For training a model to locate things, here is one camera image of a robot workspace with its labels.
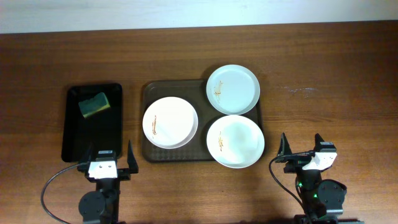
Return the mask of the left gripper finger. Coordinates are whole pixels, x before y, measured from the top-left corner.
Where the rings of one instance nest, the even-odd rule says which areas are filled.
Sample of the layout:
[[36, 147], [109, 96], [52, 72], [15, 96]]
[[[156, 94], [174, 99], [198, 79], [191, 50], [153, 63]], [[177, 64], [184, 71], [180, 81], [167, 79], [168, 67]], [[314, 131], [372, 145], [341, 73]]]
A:
[[80, 159], [80, 164], [89, 162], [91, 160], [92, 150], [93, 150], [93, 143], [91, 142], [89, 143], [87, 149], [83, 153]]
[[127, 164], [129, 166], [129, 170], [138, 170], [139, 169], [139, 167], [137, 165], [137, 161], [134, 157], [131, 140], [129, 140], [128, 147], [127, 147]]

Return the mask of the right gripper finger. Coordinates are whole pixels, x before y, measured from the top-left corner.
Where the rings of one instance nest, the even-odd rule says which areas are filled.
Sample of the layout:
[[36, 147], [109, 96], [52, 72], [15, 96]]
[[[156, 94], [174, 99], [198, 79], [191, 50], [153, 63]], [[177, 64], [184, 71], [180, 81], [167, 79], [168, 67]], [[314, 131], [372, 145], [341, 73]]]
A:
[[285, 133], [282, 133], [277, 157], [290, 156], [290, 155], [292, 155], [292, 150], [290, 148], [290, 145], [289, 145], [289, 142], [287, 140]]
[[315, 152], [321, 152], [323, 150], [323, 138], [320, 136], [319, 133], [316, 133], [315, 135], [315, 146], [313, 148], [313, 150]]

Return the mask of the green yellow sponge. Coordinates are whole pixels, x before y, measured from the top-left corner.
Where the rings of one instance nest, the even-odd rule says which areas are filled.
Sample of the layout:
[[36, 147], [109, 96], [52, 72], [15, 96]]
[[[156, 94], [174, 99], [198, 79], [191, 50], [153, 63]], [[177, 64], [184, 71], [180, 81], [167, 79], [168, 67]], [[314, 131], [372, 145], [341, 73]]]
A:
[[103, 92], [98, 93], [88, 100], [79, 102], [78, 106], [84, 118], [110, 108], [109, 101]]

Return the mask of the pinkish white plate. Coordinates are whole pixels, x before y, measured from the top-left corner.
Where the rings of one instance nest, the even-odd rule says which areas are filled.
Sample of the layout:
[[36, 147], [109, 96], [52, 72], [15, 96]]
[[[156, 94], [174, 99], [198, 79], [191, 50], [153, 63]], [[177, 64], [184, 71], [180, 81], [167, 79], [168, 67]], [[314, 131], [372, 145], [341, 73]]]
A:
[[187, 100], [175, 96], [164, 97], [146, 109], [142, 129], [153, 145], [176, 149], [194, 137], [198, 129], [198, 114]]

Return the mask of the light blue plate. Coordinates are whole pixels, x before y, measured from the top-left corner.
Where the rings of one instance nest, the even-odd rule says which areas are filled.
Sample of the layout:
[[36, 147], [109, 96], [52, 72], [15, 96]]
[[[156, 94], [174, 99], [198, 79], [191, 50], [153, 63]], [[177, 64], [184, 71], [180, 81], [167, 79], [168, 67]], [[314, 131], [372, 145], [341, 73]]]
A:
[[223, 114], [247, 113], [257, 105], [260, 91], [255, 74], [241, 65], [217, 68], [206, 83], [208, 101]]

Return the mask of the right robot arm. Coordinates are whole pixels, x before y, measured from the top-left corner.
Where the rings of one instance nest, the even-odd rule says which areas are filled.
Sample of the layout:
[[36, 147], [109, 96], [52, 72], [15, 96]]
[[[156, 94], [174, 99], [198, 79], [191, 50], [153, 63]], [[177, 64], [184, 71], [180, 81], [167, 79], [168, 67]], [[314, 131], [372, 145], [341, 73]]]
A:
[[[331, 168], [337, 157], [336, 147], [315, 135], [312, 150], [293, 153], [286, 135], [281, 134], [277, 156], [269, 163], [269, 172], [275, 182], [298, 201], [302, 215], [295, 215], [294, 223], [361, 223], [358, 219], [340, 220], [347, 187], [332, 179], [323, 179], [322, 172]], [[284, 173], [295, 174], [296, 194], [285, 187], [272, 171], [273, 163], [285, 164]]]

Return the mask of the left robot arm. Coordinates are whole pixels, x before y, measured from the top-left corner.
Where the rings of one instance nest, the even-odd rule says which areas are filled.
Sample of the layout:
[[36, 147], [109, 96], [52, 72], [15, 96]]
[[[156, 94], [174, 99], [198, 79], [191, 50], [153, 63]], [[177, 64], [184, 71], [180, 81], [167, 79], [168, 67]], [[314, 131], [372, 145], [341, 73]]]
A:
[[112, 150], [93, 152], [91, 144], [80, 159], [79, 171], [96, 184], [96, 190], [82, 196], [78, 210], [83, 223], [119, 223], [120, 183], [129, 181], [131, 175], [139, 172], [132, 144], [127, 147], [127, 168], [117, 167], [116, 152]]

